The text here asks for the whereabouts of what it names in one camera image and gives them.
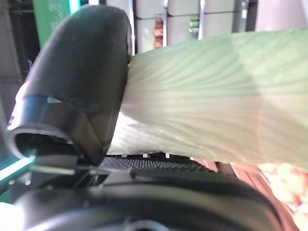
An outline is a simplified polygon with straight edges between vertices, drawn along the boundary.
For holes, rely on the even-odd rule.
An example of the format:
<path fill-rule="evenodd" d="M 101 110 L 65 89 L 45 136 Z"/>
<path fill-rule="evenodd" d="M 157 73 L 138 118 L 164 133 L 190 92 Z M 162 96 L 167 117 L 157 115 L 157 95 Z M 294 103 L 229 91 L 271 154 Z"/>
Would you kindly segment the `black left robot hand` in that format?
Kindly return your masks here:
<path fill-rule="evenodd" d="M 118 8 L 87 6 L 40 51 L 6 128 L 31 157 L 14 202 L 22 231 L 284 231 L 275 203 L 187 157 L 108 157 L 131 57 Z"/>

